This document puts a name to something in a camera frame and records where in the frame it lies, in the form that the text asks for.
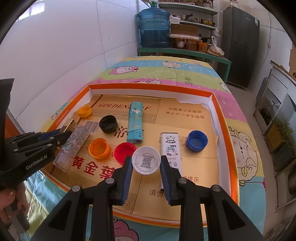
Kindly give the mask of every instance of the refrigerator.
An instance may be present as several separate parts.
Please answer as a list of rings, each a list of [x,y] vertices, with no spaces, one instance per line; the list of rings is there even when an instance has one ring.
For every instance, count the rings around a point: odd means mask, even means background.
[[[231,7],[223,11],[221,48],[224,57],[231,61],[227,82],[248,87],[257,56],[260,22],[245,11]],[[222,63],[217,73],[224,76]]]

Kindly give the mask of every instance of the blue bottle cap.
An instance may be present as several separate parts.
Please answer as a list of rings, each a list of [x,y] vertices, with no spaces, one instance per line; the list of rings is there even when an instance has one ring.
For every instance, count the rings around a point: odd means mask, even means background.
[[[207,145],[207,136],[201,131],[192,131],[187,138],[187,146],[195,152],[202,151]]]

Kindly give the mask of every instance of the cardboard box on shelf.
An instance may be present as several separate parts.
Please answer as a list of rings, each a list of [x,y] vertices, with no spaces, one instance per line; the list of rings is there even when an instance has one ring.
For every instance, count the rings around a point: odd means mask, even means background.
[[[198,27],[186,24],[171,24],[171,34],[187,34],[197,36]]]
[[[296,48],[292,45],[292,49],[290,51],[290,61],[289,61],[290,70],[289,73],[293,74],[296,72]]]
[[[284,143],[284,140],[281,137],[275,124],[272,124],[264,140],[268,146],[269,153],[276,152]]]

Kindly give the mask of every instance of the potted plant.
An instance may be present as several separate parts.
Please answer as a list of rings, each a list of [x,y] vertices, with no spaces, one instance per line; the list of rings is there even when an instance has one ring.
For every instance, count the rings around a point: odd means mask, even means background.
[[[278,149],[278,151],[274,154],[274,170],[281,171],[285,167],[287,167],[296,156],[296,143],[292,136],[292,128],[289,126],[287,120],[283,123],[279,119],[275,119],[273,124],[276,126],[279,131],[283,144]]]

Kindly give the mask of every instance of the bottle cap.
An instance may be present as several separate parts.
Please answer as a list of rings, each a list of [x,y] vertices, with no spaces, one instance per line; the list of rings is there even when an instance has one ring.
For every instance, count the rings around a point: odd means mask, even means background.
[[[100,122],[99,127],[105,133],[115,132],[117,128],[117,120],[113,115],[106,115],[104,116]]]
[[[103,138],[93,140],[89,145],[89,154],[95,159],[101,160],[109,155],[110,147],[107,141]]]
[[[160,154],[151,146],[142,146],[133,153],[131,163],[138,173],[149,175],[159,168]]]
[[[192,131],[187,137],[187,146],[195,152],[202,151],[207,145],[207,136],[201,131]]]
[[[137,148],[133,144],[129,142],[123,142],[115,148],[114,158],[118,163],[123,164],[126,157],[133,156],[133,153],[136,149]]]
[[[91,114],[91,107],[89,105],[83,106],[78,109],[77,114],[80,118],[88,117]]]

